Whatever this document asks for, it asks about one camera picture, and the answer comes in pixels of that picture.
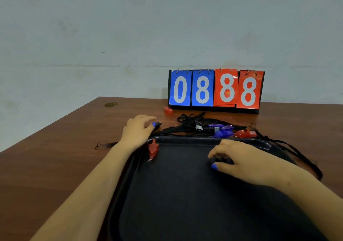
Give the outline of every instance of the blue nail polish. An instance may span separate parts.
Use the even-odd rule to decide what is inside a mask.
[[[212,168],[212,169],[215,169],[216,171],[218,170],[218,168],[217,168],[217,164],[214,164],[214,163],[213,163],[213,164],[211,164],[211,168]]]

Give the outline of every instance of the black tray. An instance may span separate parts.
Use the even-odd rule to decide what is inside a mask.
[[[133,155],[115,191],[109,240],[326,240],[280,191],[211,169],[207,155],[221,139],[154,139],[157,156]],[[237,140],[294,163],[266,141]]]

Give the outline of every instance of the white wall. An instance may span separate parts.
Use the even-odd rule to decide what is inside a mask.
[[[265,70],[264,102],[343,104],[343,0],[0,0],[0,150],[168,69]]]

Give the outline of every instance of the red number card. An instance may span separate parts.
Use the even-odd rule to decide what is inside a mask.
[[[235,107],[238,101],[237,69],[216,69],[213,106]]]
[[[263,77],[264,71],[241,70],[239,72],[237,108],[260,108]]]

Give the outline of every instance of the hand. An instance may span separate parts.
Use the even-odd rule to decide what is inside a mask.
[[[137,115],[135,118],[129,119],[123,129],[123,134],[119,141],[120,145],[129,148],[132,152],[141,147],[155,128],[153,124],[150,124],[148,127],[145,127],[145,124],[155,119],[155,116],[147,115]]]
[[[277,188],[279,184],[288,182],[298,166],[264,152],[252,145],[222,140],[208,154],[208,158],[230,157],[234,164],[215,162],[213,169],[232,175],[246,182]]]

